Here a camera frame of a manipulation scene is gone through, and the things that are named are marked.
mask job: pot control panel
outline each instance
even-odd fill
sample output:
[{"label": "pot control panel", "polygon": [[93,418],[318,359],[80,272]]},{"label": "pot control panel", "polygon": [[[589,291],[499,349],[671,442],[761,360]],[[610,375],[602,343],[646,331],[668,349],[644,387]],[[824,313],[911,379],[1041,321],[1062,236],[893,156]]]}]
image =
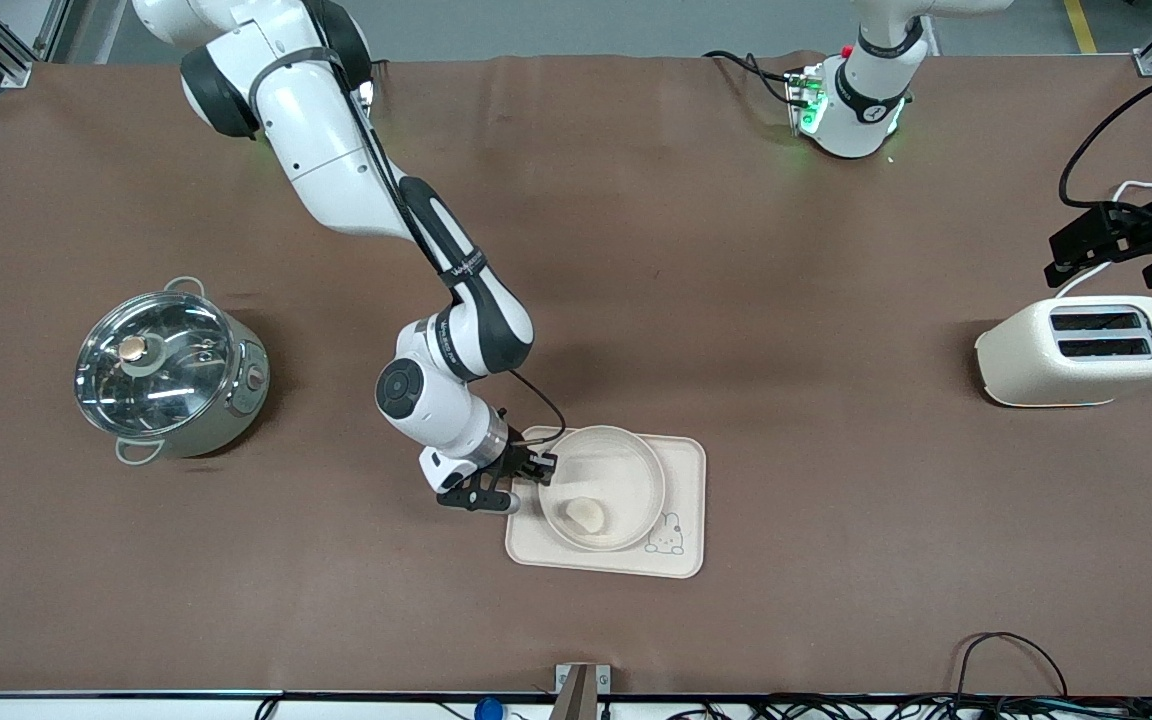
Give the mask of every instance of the pot control panel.
[{"label": "pot control panel", "polygon": [[238,373],[234,377],[229,396],[225,399],[225,407],[234,415],[251,415],[265,396],[265,386],[270,382],[270,362],[265,357],[265,348],[256,343],[244,341],[238,343],[238,348],[242,351],[242,363],[238,364]]}]

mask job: pot lid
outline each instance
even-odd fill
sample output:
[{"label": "pot lid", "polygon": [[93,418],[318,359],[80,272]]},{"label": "pot lid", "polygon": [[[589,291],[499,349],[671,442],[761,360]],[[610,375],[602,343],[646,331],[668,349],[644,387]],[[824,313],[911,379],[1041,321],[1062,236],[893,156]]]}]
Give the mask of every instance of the pot lid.
[{"label": "pot lid", "polygon": [[152,291],[115,306],[88,333],[74,395],[98,429],[161,434],[206,410],[237,361],[218,306],[188,291]]}]

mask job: cooking pot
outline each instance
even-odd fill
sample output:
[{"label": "cooking pot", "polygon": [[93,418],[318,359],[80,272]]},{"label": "cooking pot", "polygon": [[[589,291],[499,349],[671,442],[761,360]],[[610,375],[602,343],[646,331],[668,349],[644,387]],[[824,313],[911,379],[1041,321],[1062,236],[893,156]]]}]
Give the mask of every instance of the cooking pot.
[{"label": "cooking pot", "polygon": [[[198,291],[179,290],[188,285]],[[205,293],[197,278],[175,278],[115,306],[83,341],[74,396],[84,418],[116,438],[124,464],[218,450],[265,404],[265,347]]]}]

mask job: table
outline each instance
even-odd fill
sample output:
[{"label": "table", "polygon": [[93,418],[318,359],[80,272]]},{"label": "table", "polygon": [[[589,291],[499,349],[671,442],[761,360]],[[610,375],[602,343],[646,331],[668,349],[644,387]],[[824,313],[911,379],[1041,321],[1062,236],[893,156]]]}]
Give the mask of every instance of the table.
[{"label": "table", "polygon": [[[1126,56],[934,58],[844,161],[712,60],[382,70],[389,154],[529,306],[532,381],[575,425],[707,448],[680,582],[514,564],[502,520],[435,505],[371,400],[445,303],[419,252],[312,222],[173,68],[40,65],[0,100],[0,688],[517,691],[584,659],[617,691],[934,691],[1009,629],[1076,694],[1152,694],[1152,389],[1006,410],[970,354],[1048,295],[1061,164],[1140,83]],[[1152,99],[1073,191],[1121,179],[1152,179]],[[268,346],[270,403],[232,450],[123,468],[73,406],[78,342],[184,273]],[[968,689],[1052,684],[1000,644]]]}]

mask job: white cable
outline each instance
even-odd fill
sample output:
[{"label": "white cable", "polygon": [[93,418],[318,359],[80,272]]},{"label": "white cable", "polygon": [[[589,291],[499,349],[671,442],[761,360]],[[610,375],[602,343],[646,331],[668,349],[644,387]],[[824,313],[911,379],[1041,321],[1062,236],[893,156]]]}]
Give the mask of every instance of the white cable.
[{"label": "white cable", "polygon": [[[1152,188],[1152,182],[1126,181],[1123,184],[1120,184],[1116,191],[1114,191],[1114,199],[1112,200],[1114,202],[1120,200],[1121,197],[1123,197],[1123,192],[1126,192],[1126,190],[1128,190],[1129,187]],[[1056,291],[1056,297],[1064,297],[1066,295],[1068,295],[1070,290],[1074,290],[1075,287],[1078,287],[1084,281],[1087,281],[1087,279],[1091,278],[1093,274],[1100,273],[1101,270],[1108,268],[1108,266],[1111,265],[1112,263],[1101,263],[1100,265],[1097,265],[1091,270],[1083,270],[1082,273],[1074,275],[1074,278],[1069,279],[1069,282],[1066,282],[1064,285],[1061,286],[1060,290]]]}]

